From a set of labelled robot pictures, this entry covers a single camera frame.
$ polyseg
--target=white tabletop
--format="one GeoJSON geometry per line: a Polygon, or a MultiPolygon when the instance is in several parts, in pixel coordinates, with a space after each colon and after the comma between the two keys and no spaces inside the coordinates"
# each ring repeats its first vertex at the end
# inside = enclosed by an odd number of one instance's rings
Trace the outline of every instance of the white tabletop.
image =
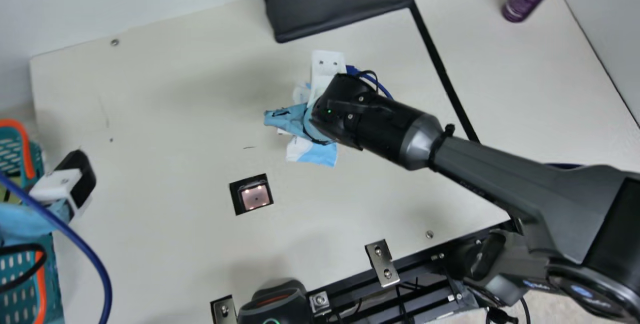
{"type": "MultiPolygon", "coordinates": [[[[285,162],[288,138],[263,126],[263,111],[291,104],[313,49],[343,51],[398,101],[458,120],[409,10],[288,44],[263,12],[262,0],[241,1],[32,61],[48,161],[80,147],[98,177],[73,226],[109,270],[114,323],[209,324],[209,301],[233,294],[239,306],[270,279],[313,289],[366,271],[364,245],[377,240],[401,258],[507,219],[446,178],[371,153],[341,147],[334,169],[285,162]],[[236,217],[229,183],[262,173],[274,205],[236,217]]],[[[66,321],[86,324],[99,279],[56,245],[66,321]]]]}
{"type": "Polygon", "coordinates": [[[505,0],[416,0],[483,144],[640,171],[640,131],[564,0],[523,23],[505,0]]]}
{"type": "MultiPolygon", "coordinates": [[[[547,162],[625,167],[628,155],[637,167],[637,128],[561,0],[524,24],[503,20],[498,0],[416,1],[482,142],[547,162]]],[[[240,306],[270,279],[313,289],[369,269],[365,244],[385,238],[400,258],[507,219],[446,178],[370,153],[341,147],[334,169],[286,163],[288,139],[262,126],[308,78],[311,51],[328,49],[464,137],[408,10],[276,44],[262,0],[245,0],[118,38],[31,63],[48,162],[80,147],[98,176],[73,227],[109,270],[115,324],[210,324],[209,301],[233,294],[240,306]],[[229,183],[262,173],[275,204],[236,217],[229,183]]],[[[55,243],[67,324],[98,319],[98,276],[55,243]]]]}

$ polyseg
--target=black cable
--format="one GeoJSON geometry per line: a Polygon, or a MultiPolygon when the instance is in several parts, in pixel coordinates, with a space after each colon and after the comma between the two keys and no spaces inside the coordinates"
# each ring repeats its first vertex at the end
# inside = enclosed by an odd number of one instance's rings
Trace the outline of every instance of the black cable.
{"type": "Polygon", "coordinates": [[[408,285],[398,285],[398,287],[402,288],[402,289],[406,289],[406,290],[416,290],[417,288],[414,288],[412,286],[408,286],[408,285]]]}
{"type": "Polygon", "coordinates": [[[371,71],[371,70],[361,71],[361,72],[358,72],[358,74],[356,74],[356,77],[360,78],[362,76],[365,76],[366,74],[373,74],[373,76],[375,77],[375,90],[376,90],[375,93],[380,92],[380,86],[378,85],[379,83],[378,75],[374,71],[371,71]]]}
{"type": "Polygon", "coordinates": [[[5,285],[1,285],[0,293],[16,289],[18,286],[22,285],[22,283],[28,281],[32,276],[34,276],[34,274],[36,274],[36,272],[38,272],[40,268],[42,268],[44,263],[47,261],[47,252],[45,251],[44,247],[37,243],[12,245],[9,247],[0,248],[0,257],[25,252],[40,252],[42,253],[42,256],[33,265],[33,267],[30,267],[30,269],[22,274],[22,276],[19,276],[18,278],[10,281],[9,283],[6,283],[5,285]]]}
{"type": "Polygon", "coordinates": [[[529,306],[527,302],[524,300],[524,297],[520,298],[520,302],[522,303],[522,308],[524,308],[524,315],[526,316],[526,324],[531,324],[531,315],[529,314],[529,306]]]}
{"type": "Polygon", "coordinates": [[[395,286],[395,294],[398,296],[398,301],[400,301],[400,304],[398,306],[400,306],[400,313],[402,314],[402,319],[404,320],[405,324],[411,324],[411,322],[409,322],[409,316],[407,316],[407,309],[405,308],[405,303],[402,301],[402,298],[400,297],[400,288],[398,288],[398,286],[395,286]]]}
{"type": "Polygon", "coordinates": [[[356,308],[356,311],[352,315],[358,314],[358,312],[360,311],[360,308],[362,308],[362,298],[360,298],[358,302],[358,308],[356,308]]]}
{"type": "Polygon", "coordinates": [[[343,321],[343,318],[342,318],[342,317],[340,317],[340,313],[336,312],[336,313],[335,313],[335,317],[336,317],[336,318],[338,318],[338,322],[339,322],[340,324],[345,324],[345,322],[343,321]]]}
{"type": "Polygon", "coordinates": [[[469,121],[469,117],[467,117],[467,113],[465,112],[465,109],[462,107],[462,103],[460,102],[460,99],[458,98],[458,95],[456,94],[456,91],[453,88],[451,79],[447,74],[447,69],[445,68],[444,63],[442,62],[441,56],[438,53],[438,48],[436,48],[436,45],[434,44],[434,40],[432,40],[432,36],[429,35],[429,31],[427,30],[427,26],[424,22],[425,20],[420,14],[420,10],[418,9],[418,5],[416,4],[416,1],[412,1],[411,4],[409,4],[409,10],[411,10],[411,15],[413,16],[413,19],[414,19],[413,21],[415,22],[415,25],[418,27],[418,31],[420,32],[420,36],[422,37],[422,41],[424,42],[425,47],[427,48],[427,52],[429,52],[430,59],[432,60],[431,62],[433,63],[433,66],[436,68],[438,77],[442,82],[442,87],[444,87],[446,95],[448,96],[448,99],[451,102],[453,109],[455,110],[455,114],[457,115],[457,118],[460,120],[460,124],[462,124],[462,129],[464,129],[464,132],[466,133],[466,137],[469,138],[471,142],[480,143],[480,140],[478,140],[478,135],[476,134],[474,127],[471,126],[471,121],[469,121]]]}

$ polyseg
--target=screw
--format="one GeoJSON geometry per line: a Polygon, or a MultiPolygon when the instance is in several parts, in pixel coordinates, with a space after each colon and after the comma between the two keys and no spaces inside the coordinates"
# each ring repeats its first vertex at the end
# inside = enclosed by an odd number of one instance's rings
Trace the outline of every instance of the screw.
{"type": "Polygon", "coordinates": [[[327,300],[322,296],[322,295],[318,295],[315,298],[315,303],[319,306],[323,305],[327,300]]]}

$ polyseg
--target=teal plastic basket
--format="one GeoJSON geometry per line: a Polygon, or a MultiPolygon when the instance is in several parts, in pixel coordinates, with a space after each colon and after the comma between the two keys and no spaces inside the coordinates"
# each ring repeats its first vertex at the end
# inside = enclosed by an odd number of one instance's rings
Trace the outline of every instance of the teal plastic basket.
{"type": "MultiPolygon", "coordinates": [[[[29,142],[29,149],[35,177],[26,178],[25,161],[23,154],[23,142],[20,131],[12,127],[0,127],[0,171],[5,176],[20,178],[23,188],[30,188],[44,173],[41,149],[29,142]]],[[[7,226],[34,223],[34,213],[22,204],[5,203],[4,190],[0,191],[0,228],[5,220],[7,226]]],[[[46,250],[46,263],[44,265],[44,278],[46,287],[46,315],[43,324],[64,324],[64,314],[58,286],[58,269],[56,255],[53,248],[51,234],[39,235],[34,238],[10,237],[0,238],[0,247],[3,245],[16,245],[38,243],[46,250]]],[[[0,256],[0,281],[7,283],[13,278],[26,272],[35,263],[35,253],[20,253],[9,256],[0,256]]],[[[0,324],[33,324],[37,319],[42,299],[39,292],[37,276],[26,281],[18,288],[0,294],[0,324]]]]}

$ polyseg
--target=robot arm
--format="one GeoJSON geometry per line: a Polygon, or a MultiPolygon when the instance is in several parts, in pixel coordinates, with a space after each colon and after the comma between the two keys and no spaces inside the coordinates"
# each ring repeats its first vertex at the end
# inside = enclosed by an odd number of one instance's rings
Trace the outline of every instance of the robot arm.
{"type": "Polygon", "coordinates": [[[334,77],[311,122],[338,143],[410,171],[428,167],[498,205],[519,220],[528,251],[555,266],[549,283],[595,315],[640,318],[640,240],[628,219],[640,217],[637,174],[605,165],[567,171],[452,137],[453,126],[443,130],[436,117],[347,74],[334,77]]]}

